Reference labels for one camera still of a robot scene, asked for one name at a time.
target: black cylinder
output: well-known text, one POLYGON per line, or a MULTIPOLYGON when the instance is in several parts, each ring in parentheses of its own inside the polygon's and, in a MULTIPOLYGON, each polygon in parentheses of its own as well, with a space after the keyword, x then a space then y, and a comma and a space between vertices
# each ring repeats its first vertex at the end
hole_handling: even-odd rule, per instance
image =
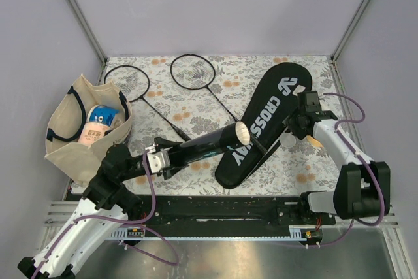
POLYGON ((212 157, 227 150, 249 144, 249 131, 243 122, 235 122, 169 150, 172 166, 186 166, 194 161, 212 157))

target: metal corner post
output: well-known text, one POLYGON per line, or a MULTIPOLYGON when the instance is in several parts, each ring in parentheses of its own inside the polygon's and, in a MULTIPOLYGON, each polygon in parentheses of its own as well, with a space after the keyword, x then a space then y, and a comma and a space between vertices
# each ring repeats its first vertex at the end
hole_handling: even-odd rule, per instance
POLYGON ((86 35, 88 41, 91 44, 91 47, 95 51, 97 57, 99 58, 102 65, 106 63, 106 55, 103 52, 96 36, 94 35, 93 31, 91 30, 86 17, 84 16, 83 12, 81 11, 80 6, 77 3, 77 0, 67 0, 71 10, 73 11, 78 23, 80 24, 84 34, 86 35))
POLYGON ((354 32, 357 24, 359 23, 362 15, 366 11, 369 3, 371 0, 361 0, 359 7, 357 8, 356 12, 354 13, 353 18, 351 19, 346 31, 344 32, 340 42, 338 43, 334 53, 331 55, 331 60, 334 62, 340 57, 344 46, 347 44, 351 34, 354 32))

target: badminton racket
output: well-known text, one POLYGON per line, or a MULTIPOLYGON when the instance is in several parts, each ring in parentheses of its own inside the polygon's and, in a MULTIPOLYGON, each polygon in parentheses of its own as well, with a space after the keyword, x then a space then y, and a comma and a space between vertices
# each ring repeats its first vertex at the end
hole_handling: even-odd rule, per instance
POLYGON ((139 99, 143 100, 148 106, 152 108, 162 119, 164 119, 175 132, 184 141, 191 140, 191 138, 184 133, 179 127, 176 127, 173 123, 169 122, 154 106, 152 106, 144 96, 147 94, 150 88, 150 78, 141 69, 134 67, 133 65, 118 65, 109 70, 104 76, 104 83, 106 80, 113 80, 113 83, 122 91, 126 99, 129 102, 134 102, 139 99))
MULTIPOLYGON (((205 58, 196 54, 184 54, 176 59, 170 65, 170 74, 175 83, 187 90, 196 91, 206 89, 215 97, 216 101, 225 109, 233 119, 238 122, 239 119, 228 110, 228 108, 217 98, 209 85, 215 80, 215 67, 205 58)), ((261 145, 253 133, 250 133, 251 141, 256 145, 262 154, 267 149, 261 145)))

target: racket handle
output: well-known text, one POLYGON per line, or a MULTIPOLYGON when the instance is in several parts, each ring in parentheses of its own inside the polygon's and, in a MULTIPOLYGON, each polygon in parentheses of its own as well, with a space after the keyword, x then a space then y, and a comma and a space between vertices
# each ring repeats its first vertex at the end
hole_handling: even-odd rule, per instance
POLYGON ((185 142, 191 140, 190 136, 185 134, 183 130, 179 129, 175 125, 171 125, 171 127, 175 130, 179 137, 181 137, 185 142))
POLYGON ((255 137, 255 135, 251 132, 249 133, 249 136, 250 136, 251 141, 254 144, 254 146, 257 147, 257 149, 260 151, 260 153, 265 155, 267 153, 267 149, 259 142, 257 137, 255 137))
POLYGON ((192 162, 246 146, 249 141, 249 131, 246 125, 243 122, 235 122, 172 147, 168 151, 168 157, 172 167, 183 167, 192 162))

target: silver metal panel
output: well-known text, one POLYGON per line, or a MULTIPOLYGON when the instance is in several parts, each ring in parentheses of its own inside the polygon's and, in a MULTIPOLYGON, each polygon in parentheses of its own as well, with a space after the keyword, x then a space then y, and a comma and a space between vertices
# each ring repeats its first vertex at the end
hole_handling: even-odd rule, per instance
MULTIPOLYGON (((326 241, 338 230, 326 230, 326 241)), ((104 243, 86 262, 77 279, 118 278, 396 278, 384 236, 379 229, 354 229, 330 248, 305 250, 277 242, 173 242, 180 265, 166 266, 117 243, 104 243)), ((138 247, 173 260, 161 241, 138 247)))
POLYGON ((399 229, 384 229, 386 245, 392 259, 394 271, 398 278, 416 279, 411 259, 404 249, 405 243, 399 229))

